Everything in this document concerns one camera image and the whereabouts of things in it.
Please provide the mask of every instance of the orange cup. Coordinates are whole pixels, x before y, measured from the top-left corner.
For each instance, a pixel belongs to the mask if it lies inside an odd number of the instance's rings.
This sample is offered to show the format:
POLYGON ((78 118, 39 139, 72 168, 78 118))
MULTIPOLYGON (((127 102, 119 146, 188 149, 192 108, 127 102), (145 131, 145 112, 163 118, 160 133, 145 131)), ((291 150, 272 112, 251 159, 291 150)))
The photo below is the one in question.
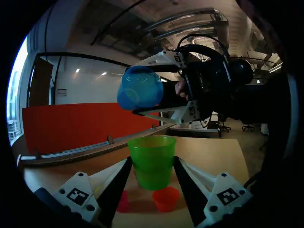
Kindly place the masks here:
POLYGON ((156 208, 160 212, 173 211, 179 198, 179 191, 173 187, 165 187, 153 192, 156 208))

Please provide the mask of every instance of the red panel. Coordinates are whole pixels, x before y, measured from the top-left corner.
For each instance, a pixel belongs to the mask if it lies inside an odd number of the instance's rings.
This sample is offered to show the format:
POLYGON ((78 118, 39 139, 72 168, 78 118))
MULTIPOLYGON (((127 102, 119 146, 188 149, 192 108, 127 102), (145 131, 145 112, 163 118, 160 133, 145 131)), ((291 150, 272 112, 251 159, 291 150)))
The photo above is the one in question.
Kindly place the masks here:
POLYGON ((30 154, 58 153, 147 130, 158 120, 132 114, 117 103, 62 104, 24 108, 23 128, 30 154))

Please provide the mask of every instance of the ceiling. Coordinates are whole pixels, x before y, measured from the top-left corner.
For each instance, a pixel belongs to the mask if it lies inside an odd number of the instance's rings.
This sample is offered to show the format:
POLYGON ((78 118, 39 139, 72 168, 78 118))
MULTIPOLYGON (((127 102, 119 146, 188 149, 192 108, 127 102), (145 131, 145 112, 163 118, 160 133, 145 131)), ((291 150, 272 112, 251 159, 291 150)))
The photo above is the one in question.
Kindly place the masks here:
MULTIPOLYGON (((87 36, 86 42, 91 43, 98 33, 123 9, 138 0, 90 0, 83 9, 73 35, 77 33, 87 36)), ((280 63, 277 54, 272 53, 264 41, 261 32, 239 8, 235 0, 146 0, 128 13, 124 14, 107 33, 99 38, 94 45, 105 45, 132 54, 141 59, 161 51, 163 48, 175 49, 178 41, 189 33, 207 33, 226 42, 231 56, 251 57, 280 63), (154 22, 161 21, 181 12, 199 9, 217 10, 216 14, 198 14, 180 20, 173 20, 147 30, 154 22), (209 24, 211 26, 191 29, 173 35, 163 35, 180 27, 209 24)), ((202 44, 221 51, 219 46, 209 38, 188 39, 183 42, 202 44)), ((262 61, 251 62, 254 68, 269 70, 274 64, 262 61)))

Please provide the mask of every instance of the cable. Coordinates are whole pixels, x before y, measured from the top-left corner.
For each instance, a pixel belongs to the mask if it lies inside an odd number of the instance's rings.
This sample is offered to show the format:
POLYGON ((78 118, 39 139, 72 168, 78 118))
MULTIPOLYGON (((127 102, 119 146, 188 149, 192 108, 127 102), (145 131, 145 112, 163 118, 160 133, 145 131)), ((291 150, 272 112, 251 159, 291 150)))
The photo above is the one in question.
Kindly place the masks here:
POLYGON ((146 0, 139 0, 138 2, 134 3, 133 5, 129 6, 127 9, 123 10, 120 14, 118 14, 109 24, 107 24, 104 29, 100 32, 97 33, 97 35, 95 36, 93 42, 91 43, 91 46, 96 42, 96 40, 98 39, 98 37, 102 36, 106 30, 108 30, 112 24, 114 24, 115 21, 117 21, 122 15, 124 15, 126 12, 128 12, 129 10, 133 9, 135 6, 139 5, 140 3, 144 2, 146 0))
POLYGON ((249 58, 249 57, 230 57, 230 58, 234 58, 234 59, 255 59, 255 60, 260 60, 260 61, 264 61, 264 62, 274 63, 274 64, 278 65, 275 62, 272 62, 272 61, 269 61, 269 60, 257 59, 257 58, 249 58))
POLYGON ((247 188, 250 184, 252 184, 254 181, 256 181, 260 177, 261 177, 261 171, 257 172, 252 177, 250 177, 244 184, 244 188, 247 188))
POLYGON ((215 38, 212 37, 212 36, 203 35, 203 34, 196 34, 196 33, 194 33, 194 34, 189 34, 189 35, 183 37, 183 38, 178 42, 177 49, 178 49, 179 46, 181 45, 182 41, 184 41, 185 39, 187 39, 188 37, 191 37, 191 36, 202 36, 202 37, 207 37, 207 38, 210 38, 210 39, 212 39, 212 40, 215 40, 215 41, 216 41, 217 43, 219 43, 219 45, 221 46, 221 48, 222 48, 223 52, 225 53, 226 57, 227 57, 227 58, 230 57, 227 48, 226 48, 219 40, 215 39, 215 38))

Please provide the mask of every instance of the robotic hand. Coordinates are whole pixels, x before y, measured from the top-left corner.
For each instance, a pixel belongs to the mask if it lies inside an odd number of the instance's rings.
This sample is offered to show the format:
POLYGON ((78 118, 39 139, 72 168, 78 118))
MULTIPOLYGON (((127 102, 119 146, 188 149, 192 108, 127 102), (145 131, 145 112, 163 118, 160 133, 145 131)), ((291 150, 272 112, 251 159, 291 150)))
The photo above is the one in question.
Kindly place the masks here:
POLYGON ((173 94, 174 90, 166 92, 168 86, 164 86, 164 96, 158 106, 136 109, 133 113, 182 124, 205 120, 211 116, 212 111, 226 112, 221 107, 227 107, 228 104, 233 106, 233 94, 241 86, 251 82, 253 70, 246 60, 231 59, 225 47, 222 44, 221 46, 225 55, 203 45, 188 44, 175 51, 162 51, 135 64, 134 66, 149 67, 154 72, 178 72, 182 81, 175 85, 176 94, 173 94), (205 55, 209 60, 201 61, 191 54, 193 52, 205 55), (151 112, 162 111, 175 112, 171 119, 150 115, 151 112))

